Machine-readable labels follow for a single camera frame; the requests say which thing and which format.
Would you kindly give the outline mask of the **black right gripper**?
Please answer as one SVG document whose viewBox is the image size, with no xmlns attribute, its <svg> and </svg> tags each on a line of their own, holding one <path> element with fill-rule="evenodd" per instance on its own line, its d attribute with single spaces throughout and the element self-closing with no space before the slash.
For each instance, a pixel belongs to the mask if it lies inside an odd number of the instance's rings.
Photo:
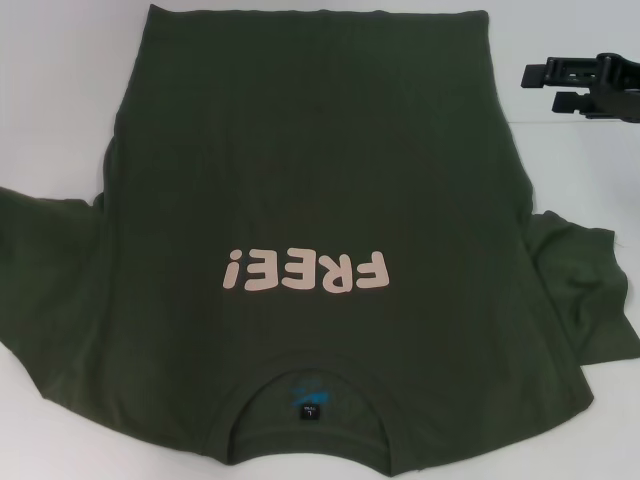
<svg viewBox="0 0 640 480">
<path fill-rule="evenodd" d="M 628 123 L 640 123 L 640 63 L 621 55 L 549 57 L 544 64 L 527 65 L 521 81 L 525 89 L 588 88 L 592 84 L 593 93 L 557 92 L 552 112 L 578 113 L 589 120 L 608 119 L 610 115 Z"/>
</svg>

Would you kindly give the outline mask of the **dark green FREE! t-shirt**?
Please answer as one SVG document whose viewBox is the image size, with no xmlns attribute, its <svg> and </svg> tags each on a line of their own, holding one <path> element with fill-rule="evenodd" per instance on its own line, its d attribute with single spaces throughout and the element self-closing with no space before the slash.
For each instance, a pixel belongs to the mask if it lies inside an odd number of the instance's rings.
<svg viewBox="0 0 640 480">
<path fill-rule="evenodd" d="M 41 395 L 235 465 L 387 476 L 544 433 L 640 358 L 611 231 L 533 210 L 488 15 L 151 7 L 93 201 L 0 187 Z"/>
</svg>

